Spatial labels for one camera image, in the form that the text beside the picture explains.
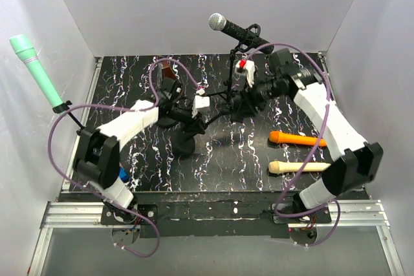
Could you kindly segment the black round-base stand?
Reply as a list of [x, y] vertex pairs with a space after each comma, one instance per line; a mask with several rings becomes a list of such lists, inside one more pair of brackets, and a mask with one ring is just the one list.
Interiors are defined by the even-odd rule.
[[[182, 108], [174, 108], [174, 109], [175, 109], [174, 112], [171, 112], [168, 116], [170, 118], [177, 120], [182, 125], [180, 129], [173, 131], [173, 133], [171, 134], [171, 146], [172, 146], [173, 154], [175, 156], [189, 157], [195, 151], [195, 138], [194, 136], [189, 136], [184, 133], [184, 126], [190, 123], [191, 120], [193, 119], [192, 113], [188, 109], [182, 109]], [[211, 118], [207, 122], [206, 121], [204, 122], [208, 128], [208, 126], [211, 123], [213, 123], [215, 120], [219, 119], [221, 116], [229, 115], [230, 113], [231, 113], [230, 108], [225, 108], [221, 110], [213, 118]], [[202, 114], [199, 112], [196, 117], [198, 116], [202, 117]]]
[[174, 110], [175, 110], [174, 108], [171, 108], [169, 110], [159, 109], [158, 120], [156, 122], [156, 125], [162, 129], [170, 129], [176, 126], [179, 122], [168, 116], [171, 112], [174, 112]]

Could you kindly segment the orange microphone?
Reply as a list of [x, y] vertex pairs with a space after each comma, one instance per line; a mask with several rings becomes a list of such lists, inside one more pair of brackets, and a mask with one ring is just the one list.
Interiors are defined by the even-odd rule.
[[269, 133], [268, 140], [271, 143], [287, 143], [314, 146], [316, 145], [317, 137], [301, 136], [296, 134], [287, 134], [280, 131], [272, 131]]

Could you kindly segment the beige microphone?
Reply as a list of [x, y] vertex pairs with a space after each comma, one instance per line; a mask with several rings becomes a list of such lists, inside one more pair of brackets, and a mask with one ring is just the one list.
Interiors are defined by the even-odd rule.
[[[268, 165], [268, 172], [273, 175], [297, 173], [303, 166], [302, 162], [273, 161]], [[303, 168], [304, 172], [321, 172], [330, 166], [329, 163], [309, 162]]]

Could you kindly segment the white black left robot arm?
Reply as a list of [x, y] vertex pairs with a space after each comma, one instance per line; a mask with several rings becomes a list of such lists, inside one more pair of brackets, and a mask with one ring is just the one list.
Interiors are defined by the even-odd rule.
[[210, 98], [204, 89], [197, 89], [190, 108], [179, 107], [182, 97], [181, 84], [166, 78], [167, 89], [156, 92], [150, 100], [137, 100], [126, 112], [95, 129], [80, 131], [73, 169], [87, 179], [108, 203], [113, 214], [123, 224], [133, 223], [138, 215], [138, 202], [120, 177], [120, 153], [137, 134], [156, 124], [160, 119], [170, 119], [184, 124], [188, 133], [178, 135], [179, 143], [196, 134], [205, 133], [201, 111], [210, 107]]

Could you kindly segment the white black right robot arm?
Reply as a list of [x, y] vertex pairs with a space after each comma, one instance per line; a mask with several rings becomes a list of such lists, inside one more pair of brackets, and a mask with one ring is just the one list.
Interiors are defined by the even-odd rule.
[[294, 195], [289, 217], [305, 223], [337, 196], [372, 182], [384, 151], [379, 143], [369, 143], [346, 120], [332, 100], [329, 80], [318, 64], [310, 59], [309, 68], [298, 67], [290, 48], [282, 45], [268, 55], [273, 77], [267, 80], [254, 80], [256, 67], [251, 54], [235, 64], [235, 72], [246, 78], [246, 87], [235, 104], [233, 119], [243, 120], [268, 100], [287, 95], [319, 128], [317, 141], [325, 140], [332, 164], [316, 182]]

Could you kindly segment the black silver-head microphone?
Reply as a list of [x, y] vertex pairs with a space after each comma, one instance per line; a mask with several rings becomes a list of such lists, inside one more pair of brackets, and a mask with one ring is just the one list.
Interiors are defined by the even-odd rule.
[[227, 20], [219, 13], [212, 14], [209, 17], [208, 23], [212, 30], [220, 31], [238, 41], [238, 44], [230, 50], [231, 54], [238, 52], [247, 53], [261, 45], [269, 44], [267, 40], [260, 37], [261, 27], [258, 24], [252, 24], [248, 28], [243, 28]]

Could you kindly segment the black tripod microphone stand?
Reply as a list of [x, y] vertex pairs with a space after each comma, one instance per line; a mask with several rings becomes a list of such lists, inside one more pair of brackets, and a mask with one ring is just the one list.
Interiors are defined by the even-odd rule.
[[255, 48], [255, 41], [261, 33], [261, 27], [258, 24], [252, 24], [248, 28], [245, 28], [247, 35], [243, 40], [239, 40], [238, 44], [230, 50], [230, 68], [228, 79], [223, 81], [223, 85], [227, 88], [224, 91], [211, 93], [210, 96], [220, 96], [225, 100], [227, 106], [230, 105], [232, 99], [232, 85], [233, 85], [233, 73], [235, 56], [238, 52], [245, 53]]

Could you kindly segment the black round-base stand front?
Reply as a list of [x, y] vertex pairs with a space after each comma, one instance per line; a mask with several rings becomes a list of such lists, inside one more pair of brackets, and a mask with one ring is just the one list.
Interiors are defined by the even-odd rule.
[[156, 122], [156, 125], [162, 129], [170, 129], [176, 126], [179, 122], [168, 116], [171, 112], [174, 112], [174, 110], [175, 110], [174, 108], [171, 108], [169, 110], [159, 109], [158, 120]]

